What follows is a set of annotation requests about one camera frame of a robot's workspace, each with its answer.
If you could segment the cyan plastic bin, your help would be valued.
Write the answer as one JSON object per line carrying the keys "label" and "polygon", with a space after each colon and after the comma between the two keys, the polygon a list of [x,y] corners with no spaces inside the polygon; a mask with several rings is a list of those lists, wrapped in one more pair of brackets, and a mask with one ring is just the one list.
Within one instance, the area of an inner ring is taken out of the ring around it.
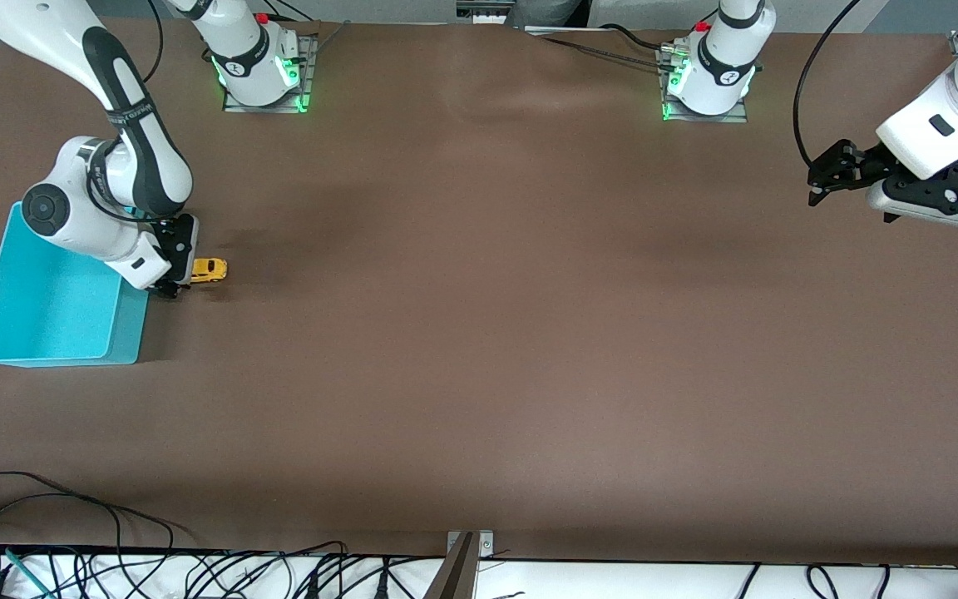
{"label": "cyan plastic bin", "polygon": [[102,262],[35,235],[12,205],[0,244],[0,365],[136,363],[148,292]]}

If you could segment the grey metal rod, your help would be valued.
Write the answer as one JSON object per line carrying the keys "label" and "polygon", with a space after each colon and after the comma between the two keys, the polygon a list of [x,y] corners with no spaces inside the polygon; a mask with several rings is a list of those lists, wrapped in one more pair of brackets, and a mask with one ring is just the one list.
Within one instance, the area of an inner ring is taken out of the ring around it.
{"label": "grey metal rod", "polygon": [[319,56],[319,53],[321,53],[324,49],[326,49],[327,46],[329,46],[336,37],[339,37],[342,31],[345,30],[350,23],[351,23],[350,20],[345,20],[345,22],[339,23],[338,26],[333,31],[331,31],[331,33],[327,37],[320,38],[317,41],[317,46],[312,53],[312,57],[316,58],[316,56]]}

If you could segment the person in grey trousers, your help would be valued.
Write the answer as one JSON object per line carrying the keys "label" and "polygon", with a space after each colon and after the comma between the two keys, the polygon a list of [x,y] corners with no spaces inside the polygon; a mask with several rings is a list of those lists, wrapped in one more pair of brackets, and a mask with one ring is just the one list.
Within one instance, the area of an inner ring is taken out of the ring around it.
{"label": "person in grey trousers", "polygon": [[506,15],[507,27],[562,27],[590,0],[516,0]]}

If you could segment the dark metal pole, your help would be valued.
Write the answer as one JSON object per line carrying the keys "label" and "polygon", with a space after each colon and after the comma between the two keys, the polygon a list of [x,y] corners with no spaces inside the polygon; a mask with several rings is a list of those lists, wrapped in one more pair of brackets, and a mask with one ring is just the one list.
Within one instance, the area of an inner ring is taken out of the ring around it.
{"label": "dark metal pole", "polygon": [[483,547],[480,532],[457,532],[422,599],[474,599]]}

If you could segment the grey metal arm base plate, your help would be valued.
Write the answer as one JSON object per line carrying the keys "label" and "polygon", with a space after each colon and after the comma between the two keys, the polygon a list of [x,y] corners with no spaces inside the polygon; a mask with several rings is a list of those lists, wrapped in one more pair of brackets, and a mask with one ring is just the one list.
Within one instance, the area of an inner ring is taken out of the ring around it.
{"label": "grey metal arm base plate", "polygon": [[281,72],[285,73],[290,82],[288,92],[277,102],[266,106],[246,106],[240,103],[223,87],[223,106],[221,109],[225,113],[252,113],[252,114],[304,114],[309,110],[309,103],[312,99],[314,75],[316,71],[317,37],[315,35],[304,35],[296,38],[296,57],[290,60],[290,64],[283,60],[279,61]]}
{"label": "grey metal arm base plate", "polygon": [[659,50],[654,51],[654,55],[662,71],[660,87],[663,121],[717,122],[718,124],[744,124],[748,121],[748,109],[744,100],[749,91],[748,85],[743,88],[742,95],[730,111],[721,115],[704,115],[689,109],[679,97],[672,93],[680,87],[691,72],[689,50],[662,44]]}

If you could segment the silver metal bracket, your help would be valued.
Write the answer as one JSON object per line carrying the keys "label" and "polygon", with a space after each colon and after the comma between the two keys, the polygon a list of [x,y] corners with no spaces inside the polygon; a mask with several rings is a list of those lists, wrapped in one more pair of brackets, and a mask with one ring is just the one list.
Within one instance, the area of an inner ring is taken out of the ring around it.
{"label": "silver metal bracket", "polygon": [[[446,546],[447,554],[449,554],[453,549],[453,546],[456,545],[457,539],[465,533],[467,533],[467,531],[451,530],[448,532]],[[476,546],[480,560],[486,560],[487,558],[493,557],[495,553],[494,532],[492,530],[479,530],[474,531],[474,533],[476,536],[474,545]]]}

